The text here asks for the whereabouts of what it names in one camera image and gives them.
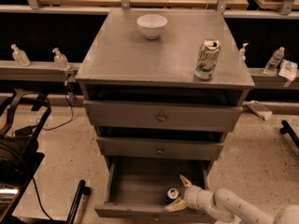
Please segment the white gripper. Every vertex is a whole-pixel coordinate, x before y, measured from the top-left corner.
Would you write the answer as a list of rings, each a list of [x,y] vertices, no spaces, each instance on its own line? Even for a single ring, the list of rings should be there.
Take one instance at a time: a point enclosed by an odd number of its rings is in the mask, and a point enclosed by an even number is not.
[[[214,205],[213,193],[209,190],[193,186],[192,182],[184,175],[179,176],[184,187],[184,200],[177,198],[164,209],[168,212],[177,212],[190,207],[192,209],[208,210]]]

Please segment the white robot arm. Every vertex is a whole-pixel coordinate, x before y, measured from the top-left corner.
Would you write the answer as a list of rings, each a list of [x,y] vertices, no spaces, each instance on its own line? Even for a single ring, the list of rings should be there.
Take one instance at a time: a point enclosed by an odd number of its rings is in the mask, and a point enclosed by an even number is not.
[[[179,176],[185,188],[183,197],[177,197],[165,207],[168,212],[186,208],[205,211],[216,220],[232,223],[239,217],[244,224],[299,224],[299,205],[288,205],[271,217],[261,209],[246,202],[228,189],[215,192],[195,186],[184,175]]]

